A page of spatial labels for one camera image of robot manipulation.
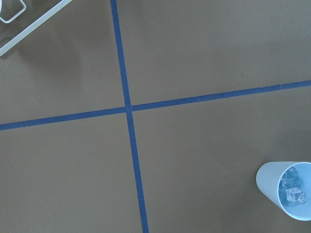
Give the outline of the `light blue plastic cup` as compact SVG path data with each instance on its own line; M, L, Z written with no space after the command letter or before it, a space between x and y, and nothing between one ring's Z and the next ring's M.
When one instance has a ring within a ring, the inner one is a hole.
M306 202L285 206L279 198L279 184L284 173L294 167L302 181L301 189L305 192ZM310 162L268 162L262 165L256 174L258 189L288 216L301 221L311 219L311 164Z

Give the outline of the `ice cubes in cup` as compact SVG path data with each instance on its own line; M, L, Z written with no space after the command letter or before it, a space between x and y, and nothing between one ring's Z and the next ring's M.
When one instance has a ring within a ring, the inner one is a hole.
M295 167L289 168L281 177L278 195L280 202L285 206L306 202L305 193L301 190L301 180Z

